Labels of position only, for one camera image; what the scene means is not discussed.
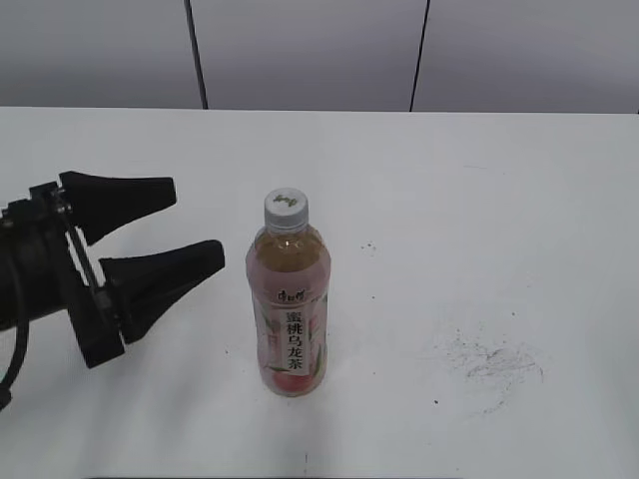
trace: white tabletop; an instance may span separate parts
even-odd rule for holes
[[[638,139],[636,116],[0,109],[0,199],[173,176],[174,207],[91,257],[213,238],[228,262],[97,369],[66,313],[33,323],[3,479],[639,477]],[[279,186],[333,260],[298,399],[260,381],[245,278]]]

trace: black cable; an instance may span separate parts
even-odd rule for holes
[[[193,63],[196,69],[196,77],[198,79],[198,89],[200,90],[200,100],[202,101],[202,109],[209,110],[207,86],[204,83],[204,74],[202,73],[202,62],[200,61],[200,47],[198,46],[198,36],[196,35],[196,23],[193,19],[193,9],[191,8],[191,0],[184,0],[184,8],[185,8],[185,11],[187,12],[187,26],[189,27],[189,39],[191,40],[191,52],[193,53]]]
[[[16,300],[18,303],[18,317],[16,319],[16,345],[11,356],[9,368],[0,381],[0,411],[11,402],[10,388],[18,377],[18,373],[24,363],[27,354],[27,344],[29,342],[29,318],[27,317],[27,308],[24,297],[24,288],[22,286],[22,278],[16,266],[11,252],[6,251],[7,265],[13,277],[13,284],[16,290]]]
[[[419,70],[421,69],[421,54],[423,53],[423,41],[426,37],[426,23],[428,23],[428,13],[430,12],[430,0],[426,0],[426,8],[423,12],[423,25],[421,25],[421,39],[419,40],[419,51],[417,52],[417,66],[415,67],[415,76],[412,79],[412,92],[410,94],[410,107],[408,110],[412,112],[415,103],[415,92],[417,91],[417,82],[419,81]]]

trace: iced tea bottle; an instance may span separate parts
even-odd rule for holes
[[[282,188],[265,199],[265,227],[247,254],[258,330],[258,363],[277,394],[315,389],[326,370],[330,255],[309,225],[304,193]]]

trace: bottle neck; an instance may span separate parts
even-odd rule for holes
[[[266,225],[267,232],[269,232],[269,235],[274,237],[285,237],[290,235],[296,235],[298,233],[303,232],[308,227],[309,227],[308,223],[302,223],[301,225],[297,227],[289,228],[289,229],[281,229],[273,225]]]

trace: robotic arm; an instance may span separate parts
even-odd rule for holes
[[[16,346],[0,382],[0,410],[24,361],[29,322],[67,309],[88,367],[125,352],[178,299],[225,265],[208,240],[159,254],[102,258],[100,285],[80,239],[92,245],[134,220],[175,204],[170,178],[109,179],[67,172],[30,189],[0,217],[0,332]],[[75,251],[81,272],[71,256]]]

